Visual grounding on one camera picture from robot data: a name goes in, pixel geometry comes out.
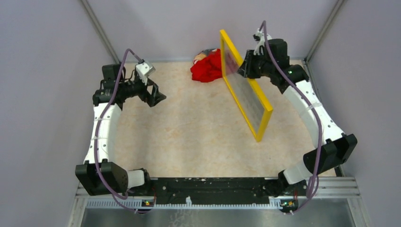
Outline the yellow wooden photo frame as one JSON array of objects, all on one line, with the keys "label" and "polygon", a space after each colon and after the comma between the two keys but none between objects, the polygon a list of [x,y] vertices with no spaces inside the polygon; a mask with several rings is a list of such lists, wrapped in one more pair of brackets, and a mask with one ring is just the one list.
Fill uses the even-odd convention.
[{"label": "yellow wooden photo frame", "polygon": [[249,83],[251,84],[253,90],[255,91],[255,93],[257,94],[259,100],[261,101],[265,111],[263,114],[263,118],[262,118],[262,122],[261,122],[261,126],[259,128],[258,133],[255,135],[252,131],[252,129],[250,128],[250,124],[247,122],[245,116],[243,115],[243,111],[241,110],[238,102],[236,101],[235,97],[233,96],[233,92],[230,88],[230,86],[228,85],[227,79],[224,77],[224,73],[225,73],[225,68],[224,68],[224,47],[223,45],[226,43],[228,45],[228,47],[230,48],[230,50],[234,53],[234,56],[236,58],[236,61],[238,63],[239,66],[241,66],[241,64],[244,61],[244,58],[241,56],[241,54],[239,53],[239,51],[237,50],[237,48],[235,47],[234,43],[231,41],[230,37],[228,36],[227,32],[222,29],[219,31],[220,34],[220,50],[221,50],[221,64],[222,64],[222,75],[223,75],[223,80],[225,81],[227,88],[229,89],[236,105],[238,106],[242,116],[244,117],[250,131],[252,132],[252,135],[254,137],[254,139],[256,140],[256,142],[260,142],[264,136],[264,133],[267,129],[268,123],[270,121],[270,118],[272,116],[273,113],[273,107],[270,104],[268,98],[265,96],[264,92],[262,91],[262,88],[260,87],[259,83],[254,80],[254,79],[248,79]]}]

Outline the clear plastic sheet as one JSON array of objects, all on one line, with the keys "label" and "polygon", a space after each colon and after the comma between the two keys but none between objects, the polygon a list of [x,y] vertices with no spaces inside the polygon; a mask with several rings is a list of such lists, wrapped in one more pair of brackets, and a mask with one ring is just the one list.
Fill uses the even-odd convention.
[{"label": "clear plastic sheet", "polygon": [[243,111],[243,115],[250,124],[250,128],[256,135],[261,126],[265,109],[248,79],[237,73],[239,65],[236,61],[234,53],[230,50],[226,43],[223,45],[223,47],[225,68],[224,77],[227,79],[228,85],[233,92],[233,96]]}]

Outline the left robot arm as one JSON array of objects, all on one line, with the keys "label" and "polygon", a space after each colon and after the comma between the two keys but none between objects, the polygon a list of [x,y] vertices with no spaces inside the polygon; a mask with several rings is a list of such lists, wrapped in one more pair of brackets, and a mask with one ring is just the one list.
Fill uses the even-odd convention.
[{"label": "left robot arm", "polygon": [[150,193],[152,183],[146,169],[126,170],[114,162],[115,140],[123,104],[138,97],[150,107],[166,99],[149,79],[155,71],[148,61],[135,65],[129,78],[122,63],[102,67],[103,79],[92,96],[94,124],[87,154],[75,167],[75,175],[91,196],[111,194],[126,197],[130,189],[139,195]]}]

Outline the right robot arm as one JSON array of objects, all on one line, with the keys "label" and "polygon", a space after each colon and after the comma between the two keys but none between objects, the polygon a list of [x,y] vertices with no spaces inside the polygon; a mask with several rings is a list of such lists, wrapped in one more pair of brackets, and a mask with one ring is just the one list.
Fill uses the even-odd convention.
[{"label": "right robot arm", "polygon": [[356,147],[357,138],[354,134],[346,134],[330,117],[315,94],[305,69],[289,62],[286,41],[255,40],[257,46],[247,50],[237,72],[249,79],[268,77],[293,105],[314,145],[314,150],[305,153],[301,161],[278,175],[278,191],[290,195],[298,182],[311,178],[316,183],[319,174],[344,164]]}]

